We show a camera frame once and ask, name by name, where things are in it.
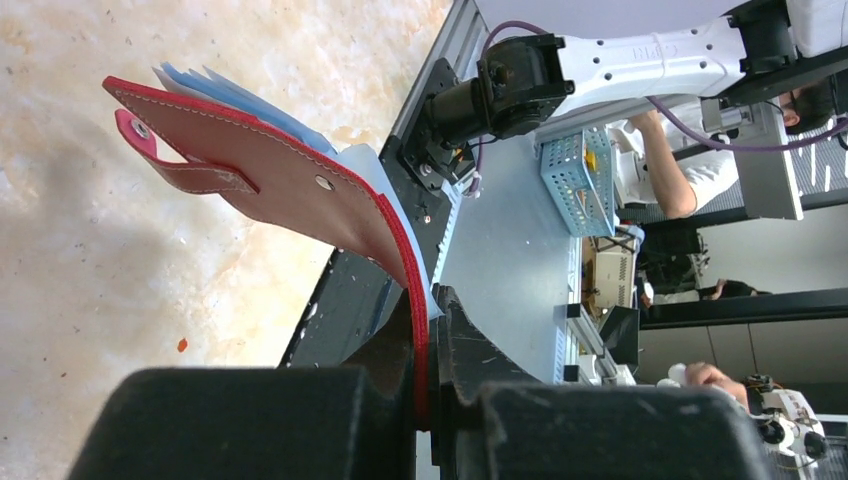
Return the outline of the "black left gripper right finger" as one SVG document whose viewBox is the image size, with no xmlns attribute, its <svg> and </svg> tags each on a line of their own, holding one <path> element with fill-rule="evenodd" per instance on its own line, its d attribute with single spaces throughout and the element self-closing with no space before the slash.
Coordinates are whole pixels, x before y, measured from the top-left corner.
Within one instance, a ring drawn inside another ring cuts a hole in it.
<svg viewBox="0 0 848 480">
<path fill-rule="evenodd" d="M 444 479 L 770 479 L 753 422 L 709 387 L 549 385 L 449 286 L 430 326 L 431 460 Z"/>
</svg>

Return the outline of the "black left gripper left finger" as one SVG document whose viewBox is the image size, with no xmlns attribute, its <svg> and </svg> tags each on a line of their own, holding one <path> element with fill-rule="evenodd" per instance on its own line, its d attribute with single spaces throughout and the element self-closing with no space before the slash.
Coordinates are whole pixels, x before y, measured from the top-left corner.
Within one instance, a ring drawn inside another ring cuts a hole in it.
<svg viewBox="0 0 848 480">
<path fill-rule="evenodd" d="M 411 479 L 412 310 L 342 364 L 155 368 L 113 391 L 73 479 Z"/>
</svg>

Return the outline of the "red card holder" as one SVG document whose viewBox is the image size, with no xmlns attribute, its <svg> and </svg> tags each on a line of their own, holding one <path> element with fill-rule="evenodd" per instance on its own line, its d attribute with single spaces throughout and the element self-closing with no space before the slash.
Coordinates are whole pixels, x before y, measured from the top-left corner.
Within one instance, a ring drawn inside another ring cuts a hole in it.
<svg viewBox="0 0 848 480">
<path fill-rule="evenodd" d="M 120 104 L 116 126 L 125 141 L 172 187 L 218 194 L 245 216 L 333 247 L 377 254 L 401 267 L 388 246 L 388 223 L 359 175 L 294 135 L 220 103 L 109 76 L 103 88 Z M 431 428 L 429 322 L 441 311 L 431 282 L 406 288 L 414 347 L 414 412 Z"/>
</svg>

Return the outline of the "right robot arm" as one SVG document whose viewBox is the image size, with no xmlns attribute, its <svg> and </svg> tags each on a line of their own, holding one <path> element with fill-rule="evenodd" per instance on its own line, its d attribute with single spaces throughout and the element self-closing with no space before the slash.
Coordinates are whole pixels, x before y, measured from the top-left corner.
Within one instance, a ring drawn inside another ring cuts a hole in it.
<svg viewBox="0 0 848 480">
<path fill-rule="evenodd" d="M 484 48 L 477 75 L 423 113 L 448 145 L 506 139 L 599 103 L 663 95 L 763 102 L 847 66 L 843 1 L 750 1 L 687 30 L 583 39 L 525 34 Z"/>
</svg>

